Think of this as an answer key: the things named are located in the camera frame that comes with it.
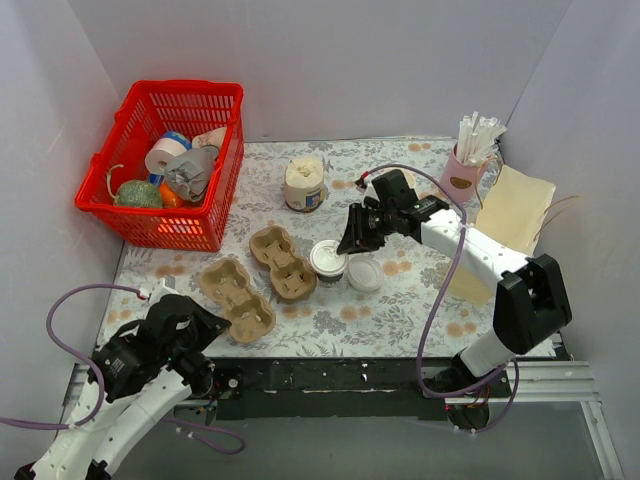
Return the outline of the white cup lid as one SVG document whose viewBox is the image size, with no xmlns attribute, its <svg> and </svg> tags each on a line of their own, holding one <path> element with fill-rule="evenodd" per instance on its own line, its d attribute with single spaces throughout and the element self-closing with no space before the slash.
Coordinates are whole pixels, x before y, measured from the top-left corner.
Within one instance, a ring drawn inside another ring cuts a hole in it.
<svg viewBox="0 0 640 480">
<path fill-rule="evenodd" d="M 313 246 L 310 252 L 310 263 L 315 271 L 319 269 L 331 271 L 342 267 L 346 269 L 348 257 L 336 253 L 338 245 L 337 240 L 321 240 Z"/>
</svg>

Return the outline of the black paper coffee cup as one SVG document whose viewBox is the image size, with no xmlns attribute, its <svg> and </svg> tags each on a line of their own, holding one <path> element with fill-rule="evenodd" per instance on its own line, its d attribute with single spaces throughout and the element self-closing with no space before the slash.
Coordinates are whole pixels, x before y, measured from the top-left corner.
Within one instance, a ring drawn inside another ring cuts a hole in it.
<svg viewBox="0 0 640 480">
<path fill-rule="evenodd" d="M 319 269 L 316 271 L 316 275 L 323 285 L 333 285 L 343 278 L 344 270 L 344 267 L 331 271 Z"/>
</svg>

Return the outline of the brown pulp cup carrier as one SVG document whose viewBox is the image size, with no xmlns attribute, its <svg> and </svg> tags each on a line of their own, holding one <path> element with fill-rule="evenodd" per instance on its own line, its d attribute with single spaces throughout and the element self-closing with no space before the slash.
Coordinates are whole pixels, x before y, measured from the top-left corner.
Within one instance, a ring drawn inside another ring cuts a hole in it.
<svg viewBox="0 0 640 480">
<path fill-rule="evenodd" d="M 276 294 L 288 303 L 308 299 L 317 285 L 310 263 L 299 256 L 289 233 L 274 225 L 254 233 L 249 249 L 259 264 L 269 270 Z"/>
</svg>

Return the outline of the kraft paper bag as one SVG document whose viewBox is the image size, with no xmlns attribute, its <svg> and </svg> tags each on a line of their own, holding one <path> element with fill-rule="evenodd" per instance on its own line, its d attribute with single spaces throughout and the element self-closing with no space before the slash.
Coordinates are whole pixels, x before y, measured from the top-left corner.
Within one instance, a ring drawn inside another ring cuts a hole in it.
<svg viewBox="0 0 640 480">
<path fill-rule="evenodd" d="M 555 189 L 546 180 L 503 166 L 477 213 L 475 226 L 506 247 L 532 256 Z M 449 293 L 477 307 L 485 305 L 494 291 L 495 287 L 487 287 L 462 262 L 449 287 Z"/>
</svg>

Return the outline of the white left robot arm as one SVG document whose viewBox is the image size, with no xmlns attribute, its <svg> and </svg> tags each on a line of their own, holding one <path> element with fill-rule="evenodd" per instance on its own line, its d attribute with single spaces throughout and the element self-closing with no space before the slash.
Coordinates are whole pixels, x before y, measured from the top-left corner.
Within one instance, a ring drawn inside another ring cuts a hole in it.
<svg viewBox="0 0 640 480">
<path fill-rule="evenodd" d="M 204 351 L 230 326 L 187 296 L 157 300 L 92 354 L 67 427 L 16 478 L 110 478 L 177 403 L 211 392 L 215 366 Z"/>
</svg>

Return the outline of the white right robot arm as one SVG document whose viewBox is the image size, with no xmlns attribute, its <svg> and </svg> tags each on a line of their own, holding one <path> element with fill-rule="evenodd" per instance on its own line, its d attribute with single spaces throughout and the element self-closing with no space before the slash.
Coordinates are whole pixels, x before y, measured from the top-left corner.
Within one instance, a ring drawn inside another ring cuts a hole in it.
<svg viewBox="0 0 640 480">
<path fill-rule="evenodd" d="M 374 193 L 350 205 L 340 255 L 375 252 L 400 234 L 447 256 L 449 270 L 464 267 L 495 290 L 491 329 L 456 354 L 431 379 L 416 375 L 429 398 L 475 397 L 516 357 L 557 333 L 572 320 L 558 262 L 510 249 L 473 227 L 452 197 L 418 197 L 404 167 L 388 164 L 365 172 L 360 190 Z"/>
</svg>

